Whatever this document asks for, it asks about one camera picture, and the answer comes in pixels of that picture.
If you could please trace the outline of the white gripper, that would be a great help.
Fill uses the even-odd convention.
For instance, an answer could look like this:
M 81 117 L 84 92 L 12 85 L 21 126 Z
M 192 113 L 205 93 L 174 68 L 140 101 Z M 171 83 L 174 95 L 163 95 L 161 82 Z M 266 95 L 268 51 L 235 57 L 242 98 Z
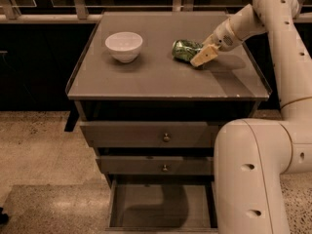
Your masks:
M 194 67 L 201 66 L 212 59 L 215 59 L 218 56 L 218 50 L 229 52 L 242 43 L 243 41 L 236 36 L 231 26 L 231 20 L 227 19 L 214 30 L 213 34 L 202 42 L 204 47 L 190 61 L 190 63 Z

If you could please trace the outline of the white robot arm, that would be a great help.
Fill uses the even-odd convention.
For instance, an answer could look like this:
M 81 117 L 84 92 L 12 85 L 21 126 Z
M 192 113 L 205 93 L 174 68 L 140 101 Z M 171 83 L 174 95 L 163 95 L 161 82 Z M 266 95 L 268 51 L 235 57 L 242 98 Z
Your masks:
M 280 176 L 306 173 L 312 163 L 312 59 L 293 19 L 297 0 L 253 0 L 208 37 L 192 59 L 212 60 L 248 38 L 266 33 L 280 119 L 234 120 L 214 144 L 218 234 L 291 234 Z

